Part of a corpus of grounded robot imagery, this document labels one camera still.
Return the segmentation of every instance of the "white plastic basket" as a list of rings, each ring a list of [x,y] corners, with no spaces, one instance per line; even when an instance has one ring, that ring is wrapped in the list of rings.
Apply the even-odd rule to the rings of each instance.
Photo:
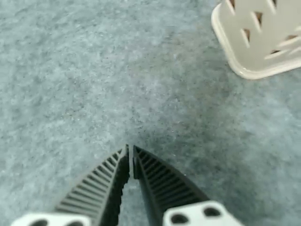
[[[301,0],[223,0],[212,25],[231,68],[246,79],[301,67]]]

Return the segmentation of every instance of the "ribbed gripper pad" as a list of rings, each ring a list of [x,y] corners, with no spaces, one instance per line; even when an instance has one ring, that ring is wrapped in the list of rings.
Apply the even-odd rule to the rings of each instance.
[[[86,215],[93,226],[116,226],[122,189],[129,178],[128,146],[84,176],[59,202],[55,211]]]
[[[182,173],[157,156],[134,146],[134,177],[139,179],[151,225],[161,226],[169,208],[209,198]]]

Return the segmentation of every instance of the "gray carpet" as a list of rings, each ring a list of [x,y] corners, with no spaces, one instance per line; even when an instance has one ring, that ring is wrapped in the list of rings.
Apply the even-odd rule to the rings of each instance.
[[[247,81],[211,28],[217,0],[0,2],[0,225],[47,211],[137,144],[247,226],[301,222],[301,70]],[[120,226],[147,226],[130,180]]]

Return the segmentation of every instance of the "plastic container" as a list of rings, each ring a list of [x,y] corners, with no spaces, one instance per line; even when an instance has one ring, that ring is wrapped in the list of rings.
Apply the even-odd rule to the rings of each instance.
[[[301,66],[301,0],[223,0],[212,25],[231,68],[243,78]]]

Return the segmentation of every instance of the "mounting hole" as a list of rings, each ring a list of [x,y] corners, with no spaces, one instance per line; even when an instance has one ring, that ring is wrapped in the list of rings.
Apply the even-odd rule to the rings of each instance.
[[[30,226],[47,226],[48,222],[46,220],[37,220],[33,222]]]
[[[204,213],[207,217],[217,217],[221,215],[221,212],[219,212],[216,208],[212,207],[206,208],[204,210]]]
[[[74,222],[67,224],[66,226],[84,226],[84,224],[81,223],[80,221],[74,221]]]
[[[171,222],[173,224],[185,224],[188,222],[188,218],[183,214],[177,213],[171,217]]]

